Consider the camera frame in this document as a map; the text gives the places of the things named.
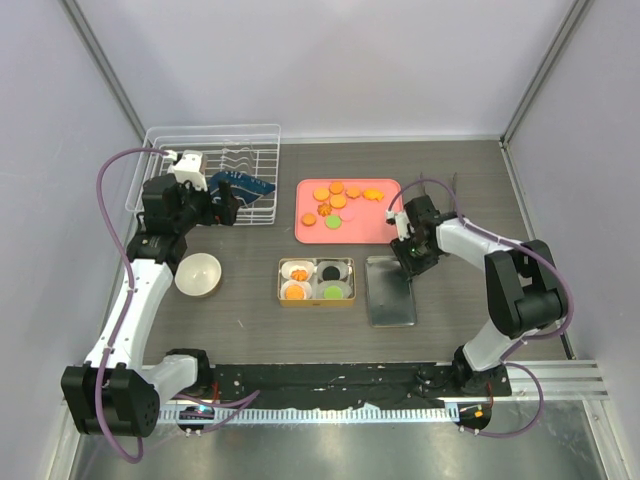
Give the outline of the metal tongs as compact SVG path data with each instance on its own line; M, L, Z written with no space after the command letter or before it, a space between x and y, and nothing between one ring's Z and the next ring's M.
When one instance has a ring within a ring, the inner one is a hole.
M457 172L454 172L447 182L445 182L444 180L427 178L426 176L423 175L423 173L420 173L419 180L422 184L429 183L429 184L435 184L443 187L449 196L449 200L450 200L449 210L451 212L454 212L457 217L461 216L459 200L457 197L457 186L458 186Z

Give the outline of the silver tin lid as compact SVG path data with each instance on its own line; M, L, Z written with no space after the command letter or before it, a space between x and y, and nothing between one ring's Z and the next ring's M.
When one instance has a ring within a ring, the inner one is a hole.
M368 257L365 261L365 283L372 327L402 328L417 323L412 281L395 257Z

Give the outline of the black round cookie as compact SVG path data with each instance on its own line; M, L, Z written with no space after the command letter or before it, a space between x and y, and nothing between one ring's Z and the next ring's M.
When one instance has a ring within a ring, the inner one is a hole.
M341 272L336 266L328 266L322 272L322 279L324 281L339 280L341 278Z

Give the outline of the large orange round cookie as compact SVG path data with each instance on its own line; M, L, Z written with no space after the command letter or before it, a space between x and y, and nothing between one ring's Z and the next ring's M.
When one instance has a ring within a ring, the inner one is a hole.
M286 287L284 297L286 300L305 300L306 291L304 287L299 284L291 284Z

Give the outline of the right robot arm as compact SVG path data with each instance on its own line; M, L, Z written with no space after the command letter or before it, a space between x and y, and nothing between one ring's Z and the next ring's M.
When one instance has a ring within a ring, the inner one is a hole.
M451 380L472 395L499 375L518 345L572 312L566 282L560 279L548 245L500 237L456 213L442 213L427 195L403 209L385 212L396 228L390 246L400 267L414 278L454 255L484 273L489 320L454 353Z

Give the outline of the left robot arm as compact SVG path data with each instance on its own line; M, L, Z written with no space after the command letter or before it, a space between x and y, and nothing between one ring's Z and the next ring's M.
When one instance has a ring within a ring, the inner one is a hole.
M125 273L107 324L83 364L67 367L61 378L76 429L85 435L146 438L162 405L179 394L203 398L213 385L205 351L173 349L144 371L144 349L171 286L194 298L219 287L220 262L210 254L188 255L186 236L198 225L233 225L239 202L226 180L209 192L173 174L147 181L142 199L136 234L121 249Z

